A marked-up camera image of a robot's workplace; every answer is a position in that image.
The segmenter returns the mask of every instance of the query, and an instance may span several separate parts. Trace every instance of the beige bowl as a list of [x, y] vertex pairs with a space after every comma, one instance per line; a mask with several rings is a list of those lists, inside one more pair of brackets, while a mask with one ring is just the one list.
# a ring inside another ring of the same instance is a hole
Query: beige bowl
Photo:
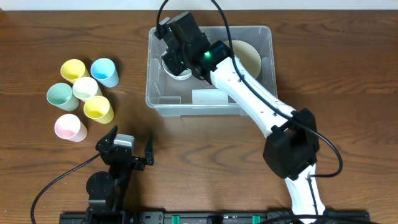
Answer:
[[257, 78], [261, 71], [261, 58], [257, 50], [250, 44], [241, 40], [232, 40], [235, 55], [241, 60], [245, 69]]

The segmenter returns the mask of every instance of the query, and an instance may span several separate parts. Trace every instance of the green paper cup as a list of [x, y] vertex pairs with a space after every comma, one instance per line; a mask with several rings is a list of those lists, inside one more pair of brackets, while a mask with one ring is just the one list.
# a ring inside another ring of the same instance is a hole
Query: green paper cup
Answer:
[[72, 93], [72, 88], [66, 83], [57, 83], [47, 92], [47, 101], [65, 111], [73, 111], [79, 106], [79, 99]]

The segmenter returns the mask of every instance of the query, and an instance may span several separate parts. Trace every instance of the blue paper cup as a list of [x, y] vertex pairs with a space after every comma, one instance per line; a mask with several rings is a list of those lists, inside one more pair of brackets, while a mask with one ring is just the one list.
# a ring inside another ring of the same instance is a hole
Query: blue paper cup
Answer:
[[119, 83], [119, 75], [112, 60], [100, 58], [91, 65], [91, 75], [102, 85], [112, 88]]

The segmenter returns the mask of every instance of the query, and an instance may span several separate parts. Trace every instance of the cable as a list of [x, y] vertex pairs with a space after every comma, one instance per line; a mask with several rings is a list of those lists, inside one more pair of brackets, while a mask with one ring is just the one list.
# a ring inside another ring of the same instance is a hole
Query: cable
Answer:
[[269, 223], [279, 223], [279, 221], [284, 220], [301, 220], [301, 219], [315, 219], [315, 220], [333, 220], [338, 222], [343, 222], [344, 224], [378, 224], [375, 222], [354, 220], [348, 217], [335, 217], [331, 215], [287, 215], [282, 217], [276, 217], [268, 219], [267, 221], [260, 222], [258, 224], [269, 224]]
[[98, 153], [97, 155], [95, 155], [94, 157], [92, 157], [91, 159], [87, 160], [86, 162], [76, 166], [75, 168], [71, 169], [70, 171], [62, 174], [61, 176], [57, 177], [55, 180], [51, 181], [51, 183], [47, 184], [47, 186], [45, 186], [43, 188], [43, 190], [36, 196], [35, 200], [33, 201], [32, 207], [30, 208], [30, 219], [32, 220], [32, 224], [36, 224], [35, 221], [35, 207], [37, 204], [37, 201], [39, 200], [39, 198], [43, 195], [43, 193], [49, 189], [51, 186], [53, 186], [53, 184], [57, 183], [58, 180], [64, 178], [65, 176], [71, 174], [72, 172], [75, 172], [76, 170], [82, 168], [83, 166], [89, 164], [90, 162], [92, 162], [93, 160], [95, 160], [98, 156], [100, 156], [101, 154]]
[[[234, 49], [233, 49], [233, 45], [232, 45], [232, 38], [231, 38], [231, 33], [229, 31], [229, 25], [228, 22], [225, 18], [224, 12], [223, 10], [220, 8], [220, 6], [217, 4], [217, 2], [215, 0], [211, 0], [212, 3], [217, 7], [218, 11], [220, 12], [223, 20], [224, 20], [224, 24], [225, 24], [225, 28], [226, 28], [226, 33], [228, 36], [228, 42], [229, 42], [229, 50], [230, 50], [230, 54], [231, 57], [233, 57], [234, 54]], [[290, 117], [288, 117], [286, 114], [283, 114], [282, 112], [280, 112], [277, 108], [275, 108], [272, 104], [270, 104], [267, 100], [265, 100], [256, 90], [253, 89], [253, 87], [246, 81], [244, 75], [242, 75], [238, 69], [238, 66], [236, 65], [235, 59], [233, 58], [232, 63], [234, 65], [234, 68], [236, 70], [236, 74], [238, 74], [238, 77], [242, 80], [242, 82], [246, 85], [246, 87], [257, 97], [259, 98], [265, 105], [267, 105], [272, 111], [274, 111], [277, 115], [285, 118], [286, 120], [292, 122], [293, 124], [297, 125], [300, 128], [305, 129], [306, 131], [309, 131], [310, 133], [316, 135], [318, 138], [320, 138], [322, 141], [326, 142], [331, 149], [333, 150], [333, 152], [335, 152], [338, 162], [339, 162], [339, 168], [336, 172], [332, 173], [332, 174], [313, 174], [310, 175], [310, 177], [335, 177], [337, 176], [341, 170], [343, 170], [343, 159], [341, 158], [340, 153], [338, 152], [337, 148], [333, 145], [333, 143], [331, 143], [327, 138], [325, 138], [323, 135], [321, 135], [320, 133], [312, 130], [311, 128], [307, 127], [306, 125], [303, 125], [302, 123], [291, 119]]]
[[[166, 5], [166, 3], [167, 3], [168, 1], [169, 1], [169, 0], [165, 0], [165, 1], [163, 2], [163, 4], [161, 5], [161, 7], [160, 7], [160, 9], [159, 9], [159, 11], [158, 11], [158, 14], [157, 14], [156, 28], [157, 28], [158, 32], [160, 32], [160, 29], [159, 29], [160, 14], [161, 14], [161, 12], [162, 12], [162, 10], [163, 10], [163, 7]], [[299, 121], [296, 121], [296, 120], [294, 120], [294, 119], [291, 119], [291, 118], [290, 118], [289, 116], [287, 116], [286, 114], [283, 114], [281, 111], [279, 111], [277, 108], [275, 108], [272, 104], [270, 104], [267, 100], [265, 100], [265, 99], [264, 99], [264, 98], [263, 98], [263, 97], [262, 97], [262, 96], [261, 96], [261, 95], [260, 95], [260, 94], [259, 94], [247, 81], [246, 81], [244, 75], [242, 75], [242, 74], [240, 73], [240, 71], [239, 71], [239, 69], [238, 69], [238, 66], [236, 65], [236, 61], [235, 61], [235, 59], [234, 59], [235, 53], [234, 53], [234, 50], [233, 50], [231, 32], [230, 32], [230, 30], [229, 30], [228, 21], [226, 20], [226, 17], [225, 17], [225, 15], [224, 15], [224, 12], [223, 12], [223, 10], [220, 8], [220, 6], [218, 5], [218, 3], [217, 3], [215, 0], [211, 0], [211, 1], [212, 1], [212, 3], [217, 7], [218, 11], [220, 12], [220, 14], [221, 14], [221, 16], [222, 16], [222, 18], [223, 18], [223, 21], [224, 21], [224, 24], [225, 24], [225, 28], [226, 28], [226, 32], [227, 32], [227, 36], [228, 36], [229, 54], [230, 54], [230, 56], [231, 56], [231, 58], [232, 58], [232, 62], [233, 62], [233, 66], [234, 66], [234, 69], [235, 69], [235, 71], [236, 71], [236, 74], [238, 75], [238, 77], [240, 78], [240, 80], [246, 85], [246, 87], [247, 87], [257, 98], [259, 98], [259, 99], [260, 99], [265, 105], [267, 105], [273, 112], [275, 112], [277, 115], [279, 115], [279, 116], [285, 118], [286, 120], [290, 121], [291, 123], [295, 124], [296, 126], [298, 126], [298, 127], [302, 128], [302, 129], [304, 129], [304, 130], [306, 130], [306, 131], [312, 133], [312, 134], [315, 135], [317, 138], [319, 138], [319, 139], [321, 139], [322, 141], [324, 141], [325, 143], [327, 143], [328, 146], [329, 146], [329, 147], [333, 150], [333, 152], [336, 154], [336, 157], [337, 157], [338, 163], [339, 163], [338, 170], [337, 170], [336, 172], [334, 172], [334, 173], [332, 173], [332, 174], [312, 174], [312, 175], [309, 175], [309, 176], [307, 177], [308, 184], [309, 184], [310, 191], [311, 191], [311, 195], [312, 195], [312, 200], [313, 200], [314, 207], [315, 207], [315, 213], [318, 215], [318, 208], [317, 208], [317, 203], [316, 203], [316, 200], [315, 200], [315, 194], [314, 194], [314, 192], [313, 192], [313, 188], [312, 188], [312, 185], [311, 185], [311, 178], [312, 178], [312, 177], [330, 178], [330, 177], [335, 177], [335, 176], [337, 176], [337, 175], [340, 174], [340, 172], [343, 170], [343, 158], [341, 157], [341, 154], [339, 153], [339, 151], [337, 150], [337, 148], [333, 145], [333, 143], [332, 143], [331, 141], [329, 141], [326, 137], [324, 137], [324, 136], [321, 135], [320, 133], [318, 133], [318, 132], [312, 130], [311, 128], [307, 127], [306, 125], [300, 123]]]
[[157, 33], [160, 35], [160, 24], [159, 24], [159, 22], [160, 22], [160, 14], [162, 13], [162, 10], [163, 10], [163, 8], [164, 8], [164, 6], [166, 5], [166, 3], [168, 2], [169, 0], [165, 0], [164, 2], [163, 2], [163, 4], [160, 6], [160, 9], [159, 9], [159, 11], [157, 11], [157, 17], [156, 17], [156, 31], [157, 31]]

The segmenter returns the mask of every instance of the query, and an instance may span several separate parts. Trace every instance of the white paper cup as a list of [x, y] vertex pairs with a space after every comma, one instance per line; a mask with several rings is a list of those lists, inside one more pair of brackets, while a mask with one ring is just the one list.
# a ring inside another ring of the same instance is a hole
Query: white paper cup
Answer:
[[102, 96], [97, 81], [91, 77], [79, 78], [75, 84], [73, 84], [72, 90], [73, 94], [83, 102], [86, 102], [93, 96]]
[[66, 83], [57, 83], [47, 92], [47, 101], [66, 111], [73, 111], [79, 106], [79, 99], [72, 93], [72, 88]]
[[87, 128], [73, 114], [65, 114], [59, 117], [55, 122], [54, 131], [58, 137], [74, 142], [80, 142], [87, 136]]
[[180, 80], [180, 81], [182, 81], [182, 80], [186, 80], [186, 79], [188, 79], [188, 78], [190, 78], [190, 77], [192, 76], [192, 71], [191, 71], [189, 68], [185, 69], [179, 76], [175, 76], [175, 75], [170, 71], [170, 69], [167, 67], [167, 65], [164, 63], [163, 60], [162, 60], [162, 66], [163, 66], [164, 71], [165, 71], [167, 74], [169, 74], [170, 77], [172, 77], [172, 78], [175, 79], [175, 80]]
[[102, 85], [112, 88], [119, 83], [116, 66], [111, 59], [100, 58], [91, 65], [91, 74]]

